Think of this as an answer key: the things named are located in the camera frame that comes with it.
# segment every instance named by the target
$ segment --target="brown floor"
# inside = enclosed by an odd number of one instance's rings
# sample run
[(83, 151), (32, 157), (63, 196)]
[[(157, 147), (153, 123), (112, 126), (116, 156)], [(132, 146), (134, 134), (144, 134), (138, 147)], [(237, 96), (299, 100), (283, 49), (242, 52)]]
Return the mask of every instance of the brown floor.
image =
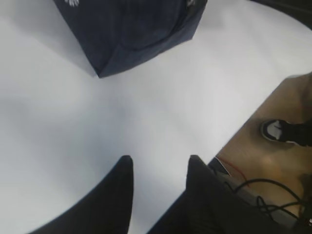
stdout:
[[(237, 134), (219, 152), (218, 157), (237, 166), (247, 177), (269, 178), (285, 184), (300, 197), (303, 186), (299, 177), (312, 174), (312, 148), (265, 140), (259, 133), (259, 125), (267, 119), (284, 119), (301, 123), (312, 118), (312, 74), (285, 79), (251, 116)], [(231, 166), (227, 169), (234, 177), (242, 176)], [(295, 199), (282, 188), (255, 183), (251, 189), (276, 205)], [(298, 207), (289, 207), (298, 215)]]

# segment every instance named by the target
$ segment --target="black sneaker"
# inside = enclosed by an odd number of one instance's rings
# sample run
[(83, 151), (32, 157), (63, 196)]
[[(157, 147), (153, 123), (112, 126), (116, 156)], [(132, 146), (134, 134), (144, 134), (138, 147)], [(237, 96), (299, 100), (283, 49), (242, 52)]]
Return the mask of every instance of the black sneaker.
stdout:
[(312, 127), (307, 124), (292, 124), (273, 119), (262, 123), (260, 130), (262, 136), (270, 141), (312, 146)]

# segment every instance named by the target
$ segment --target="dark blue bag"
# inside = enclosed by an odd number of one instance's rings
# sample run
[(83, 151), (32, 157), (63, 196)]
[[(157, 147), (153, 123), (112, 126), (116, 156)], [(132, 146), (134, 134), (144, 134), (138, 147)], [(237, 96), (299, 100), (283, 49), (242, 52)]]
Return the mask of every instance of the dark blue bag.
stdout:
[(54, 2), (102, 78), (191, 40), (207, 0)]

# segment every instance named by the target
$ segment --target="table surface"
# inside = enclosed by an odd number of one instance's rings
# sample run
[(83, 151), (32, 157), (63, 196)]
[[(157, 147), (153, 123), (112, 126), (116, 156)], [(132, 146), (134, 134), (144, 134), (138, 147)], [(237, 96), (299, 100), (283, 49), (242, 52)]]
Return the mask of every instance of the table surface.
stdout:
[(52, 0), (0, 2), (0, 233), (74, 205), (134, 160), (129, 233), (143, 234), (287, 76), (312, 69), (312, 32), (268, 7), (208, 0), (194, 39), (98, 79)]

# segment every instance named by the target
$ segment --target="red wire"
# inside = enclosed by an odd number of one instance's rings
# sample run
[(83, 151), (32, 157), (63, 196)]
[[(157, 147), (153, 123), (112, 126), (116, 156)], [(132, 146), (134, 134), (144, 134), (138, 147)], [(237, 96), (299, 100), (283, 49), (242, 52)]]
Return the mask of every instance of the red wire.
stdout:
[(238, 167), (236, 167), (235, 165), (233, 165), (232, 163), (230, 163), (229, 161), (227, 161), (227, 160), (225, 160), (225, 159), (222, 159), (222, 158), (219, 158), (219, 157), (218, 157), (218, 159), (219, 159), (220, 161), (222, 161), (222, 162), (224, 162), (224, 163), (230, 165), (231, 167), (233, 167), (237, 172), (239, 172), (239, 173), (241, 174), (241, 176), (244, 178), (244, 180), (247, 181), (246, 176), (244, 175), (244, 173), (242, 173), (242, 171), (241, 171)]

